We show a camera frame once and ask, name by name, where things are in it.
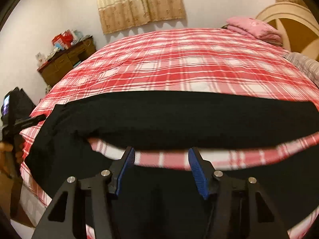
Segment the folded pink towel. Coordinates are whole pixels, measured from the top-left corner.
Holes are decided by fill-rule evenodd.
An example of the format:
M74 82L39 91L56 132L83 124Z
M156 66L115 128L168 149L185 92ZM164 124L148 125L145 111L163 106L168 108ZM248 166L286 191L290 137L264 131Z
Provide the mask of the folded pink towel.
M237 32L239 34L242 34L242 35L245 35L245 36L248 36L248 37L254 37L253 35L251 35L247 31L243 30L242 28L238 28L238 27L235 27L233 25L228 25L227 29L235 31L235 32Z
M277 34L278 36L282 36L281 33L276 30L274 27L270 26L269 24L256 20L253 18L248 17L232 17L227 20L227 23L241 28L244 31L250 33L257 39L263 39L265 36L267 37L268 34Z
M253 35L251 35L247 31L245 31L244 29L239 28L239 27L235 27L233 25L228 25L227 29L235 31L239 34L242 34L242 35L245 35L248 37L254 37ZM263 36L261 40L264 42L273 44L273 45L282 46L282 37L277 35L277 34L269 33L269 34Z

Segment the red plaid bedsheet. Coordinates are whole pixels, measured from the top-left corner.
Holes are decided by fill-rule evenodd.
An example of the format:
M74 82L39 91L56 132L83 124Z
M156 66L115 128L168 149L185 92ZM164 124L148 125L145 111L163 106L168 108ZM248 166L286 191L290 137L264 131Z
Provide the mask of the red plaid bedsheet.
M105 46L70 71L31 115L49 115L55 104L100 93L136 90L217 92L312 101L319 109L319 89L282 57L285 52L281 47L225 29L177 29L130 36ZM26 140L24 156L41 125L22 132ZM278 162L318 142L319 132L274 149L203 149L201 153L216 169L236 169ZM94 150L110 158L122 156L121 150L103 141L92 139L91 144ZM189 169L186 152L137 152L135 163ZM21 171L26 186L47 206L50 197L35 183L25 164ZM289 230L290 237L302 238L318 212L316 209ZM92 228L87 227L87 233L94 237Z

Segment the pillow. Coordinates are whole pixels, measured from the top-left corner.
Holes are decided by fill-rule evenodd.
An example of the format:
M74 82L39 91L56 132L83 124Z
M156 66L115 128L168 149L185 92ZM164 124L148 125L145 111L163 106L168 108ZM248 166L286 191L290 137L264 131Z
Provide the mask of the pillow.
M248 17L232 17L226 21L228 24L238 28L242 28L257 39L263 39L268 34L277 34L281 37L281 33L269 24Z
M293 63L311 81L313 81L317 87L319 87L319 62L297 52L285 54L283 57Z
M251 35L250 33L248 33L247 31L241 29L241 28L238 28L238 27L235 27L235 26L232 26L232 25L228 25L227 26L227 29L229 30L232 30L232 31L235 31L239 34L242 34L244 36L248 36L248 37L253 37L253 35ZM267 42L267 43L270 43L272 45L276 45L276 46L280 46L282 47L282 40L281 40L281 37L278 36L277 34L267 34L267 36L265 36L266 38L262 39L262 41L264 42Z

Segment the black clamp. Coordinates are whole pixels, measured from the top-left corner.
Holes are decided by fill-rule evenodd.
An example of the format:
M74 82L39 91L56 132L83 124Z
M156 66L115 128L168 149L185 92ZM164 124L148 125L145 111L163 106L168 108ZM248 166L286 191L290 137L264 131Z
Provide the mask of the black clamp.
M215 170L197 148L188 153L199 194L213 202L204 238L289 239L275 207L257 180L240 180ZM95 177L69 177L42 216L32 239L85 239L85 194L90 193L96 239L120 238L110 212L110 197L117 198L127 167L133 166L135 151L127 147L122 158Z

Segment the wooden cabinet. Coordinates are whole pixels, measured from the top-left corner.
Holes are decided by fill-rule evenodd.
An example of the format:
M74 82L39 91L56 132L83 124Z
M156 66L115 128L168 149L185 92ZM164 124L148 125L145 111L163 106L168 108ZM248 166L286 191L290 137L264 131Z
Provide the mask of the wooden cabinet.
M53 87L73 69L76 63L86 60L95 52L93 38L89 37L67 50L57 52L46 65L38 68L38 72L44 81Z

